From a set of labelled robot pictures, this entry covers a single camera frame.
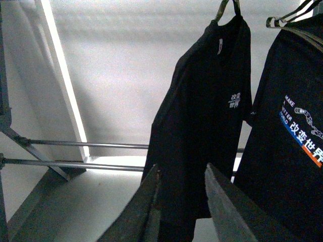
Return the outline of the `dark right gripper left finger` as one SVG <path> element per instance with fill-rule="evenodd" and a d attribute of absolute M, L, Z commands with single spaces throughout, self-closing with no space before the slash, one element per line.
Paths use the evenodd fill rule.
<path fill-rule="evenodd" d="M 118 218 L 97 241 L 157 241 L 160 209 L 160 169 L 153 165 Z"/>

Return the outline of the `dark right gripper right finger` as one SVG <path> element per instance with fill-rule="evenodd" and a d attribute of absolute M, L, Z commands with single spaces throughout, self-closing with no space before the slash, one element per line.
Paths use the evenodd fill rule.
<path fill-rule="evenodd" d="M 298 241 L 208 163 L 205 190 L 219 241 Z"/>

